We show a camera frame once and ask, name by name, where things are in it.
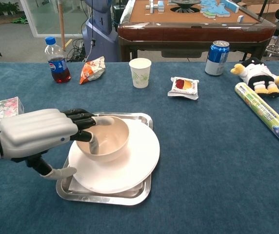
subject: cling wrap roll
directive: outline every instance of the cling wrap roll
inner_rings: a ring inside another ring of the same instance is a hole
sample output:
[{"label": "cling wrap roll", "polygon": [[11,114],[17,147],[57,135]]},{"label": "cling wrap roll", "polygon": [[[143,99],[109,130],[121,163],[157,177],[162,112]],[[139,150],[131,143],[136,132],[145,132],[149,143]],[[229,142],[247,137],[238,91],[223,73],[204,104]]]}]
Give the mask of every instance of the cling wrap roll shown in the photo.
[{"label": "cling wrap roll", "polygon": [[235,86],[235,92],[279,139],[279,114],[261,99],[246,83],[238,83]]}]

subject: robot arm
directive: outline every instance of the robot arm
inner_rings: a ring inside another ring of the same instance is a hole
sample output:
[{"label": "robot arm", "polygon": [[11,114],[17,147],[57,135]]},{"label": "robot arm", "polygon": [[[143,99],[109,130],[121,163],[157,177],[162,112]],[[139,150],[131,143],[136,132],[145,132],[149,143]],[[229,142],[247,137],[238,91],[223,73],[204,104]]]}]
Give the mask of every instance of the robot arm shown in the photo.
[{"label": "robot arm", "polygon": [[72,176],[75,168],[53,169],[41,157],[49,149],[70,140],[90,143],[91,152],[98,153],[96,137],[84,129],[94,125],[110,125],[110,117],[96,117],[83,109],[60,112],[44,109],[0,121],[0,158],[25,161],[47,179]]}]

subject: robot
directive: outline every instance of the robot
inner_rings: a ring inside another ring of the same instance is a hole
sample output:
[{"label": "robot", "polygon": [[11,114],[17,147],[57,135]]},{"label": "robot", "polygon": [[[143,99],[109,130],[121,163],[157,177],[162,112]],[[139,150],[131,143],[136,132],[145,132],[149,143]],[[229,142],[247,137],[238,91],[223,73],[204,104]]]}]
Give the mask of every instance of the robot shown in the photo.
[{"label": "robot", "polygon": [[112,0],[85,0],[85,3],[92,8],[92,16],[82,31],[87,59],[104,56],[106,62],[119,62],[118,34],[112,30],[110,13]]},{"label": "robot", "polygon": [[110,117],[96,117],[83,109],[63,112],[43,109],[4,118],[0,121],[0,158],[25,161],[28,167],[46,179],[67,178],[77,170],[73,167],[54,169],[41,155],[70,140],[89,142],[91,151],[97,154],[97,138],[84,130],[113,122]]}]

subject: blue bottle cap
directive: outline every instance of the blue bottle cap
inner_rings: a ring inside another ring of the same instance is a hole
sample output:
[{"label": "blue bottle cap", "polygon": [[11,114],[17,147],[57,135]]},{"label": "blue bottle cap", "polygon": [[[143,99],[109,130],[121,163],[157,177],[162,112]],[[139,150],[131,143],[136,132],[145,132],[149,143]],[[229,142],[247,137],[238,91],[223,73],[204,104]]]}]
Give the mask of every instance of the blue bottle cap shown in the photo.
[{"label": "blue bottle cap", "polygon": [[55,37],[46,37],[45,42],[47,45],[54,45],[56,43]]}]

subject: white plate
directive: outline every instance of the white plate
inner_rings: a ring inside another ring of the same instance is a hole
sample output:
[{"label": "white plate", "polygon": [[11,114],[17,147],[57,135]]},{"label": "white plate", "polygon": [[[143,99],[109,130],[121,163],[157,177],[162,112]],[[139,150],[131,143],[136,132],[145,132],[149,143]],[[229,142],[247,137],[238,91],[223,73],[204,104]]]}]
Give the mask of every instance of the white plate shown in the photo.
[{"label": "white plate", "polygon": [[160,154],[159,141],[147,125],[124,119],[130,135],[126,154],[111,162],[95,162],[86,157],[74,142],[69,151],[69,166],[77,169],[74,178],[96,193],[120,193],[144,181],[154,170]]}]

